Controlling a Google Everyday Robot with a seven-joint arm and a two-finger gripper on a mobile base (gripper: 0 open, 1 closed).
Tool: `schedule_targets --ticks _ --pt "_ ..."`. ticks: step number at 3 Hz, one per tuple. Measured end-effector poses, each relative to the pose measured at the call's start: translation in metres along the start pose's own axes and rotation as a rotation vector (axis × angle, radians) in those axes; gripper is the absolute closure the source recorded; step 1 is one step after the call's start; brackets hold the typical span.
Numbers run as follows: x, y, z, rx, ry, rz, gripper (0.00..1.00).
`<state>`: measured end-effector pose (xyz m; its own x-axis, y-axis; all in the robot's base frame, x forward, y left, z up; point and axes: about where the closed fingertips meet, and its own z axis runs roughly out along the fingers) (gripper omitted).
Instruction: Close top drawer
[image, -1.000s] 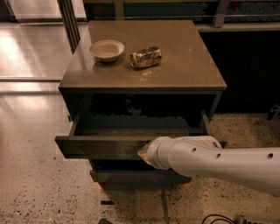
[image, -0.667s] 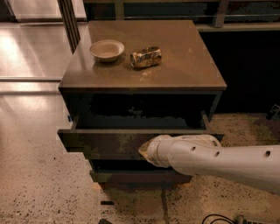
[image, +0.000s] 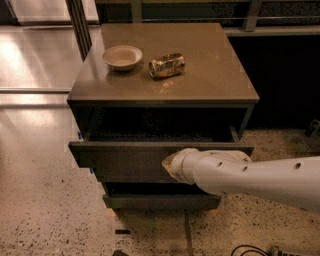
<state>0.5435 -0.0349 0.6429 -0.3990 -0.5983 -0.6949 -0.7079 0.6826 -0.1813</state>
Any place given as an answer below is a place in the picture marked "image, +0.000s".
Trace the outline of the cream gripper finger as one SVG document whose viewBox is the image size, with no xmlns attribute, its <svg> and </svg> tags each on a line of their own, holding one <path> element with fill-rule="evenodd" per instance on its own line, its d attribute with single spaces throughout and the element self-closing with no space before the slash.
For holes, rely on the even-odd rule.
<svg viewBox="0 0 320 256">
<path fill-rule="evenodd" d="M 162 167 L 171 177 L 175 177 L 174 158 L 175 154 L 171 154 L 162 161 Z"/>
</svg>

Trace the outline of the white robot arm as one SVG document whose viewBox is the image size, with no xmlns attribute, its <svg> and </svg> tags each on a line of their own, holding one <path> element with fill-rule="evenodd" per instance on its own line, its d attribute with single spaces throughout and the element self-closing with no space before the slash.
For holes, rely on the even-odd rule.
<svg viewBox="0 0 320 256">
<path fill-rule="evenodd" d="M 320 213 L 319 156 L 254 162 L 238 150 L 186 148 L 162 166 L 178 182 L 209 194 L 249 194 Z"/>
</svg>

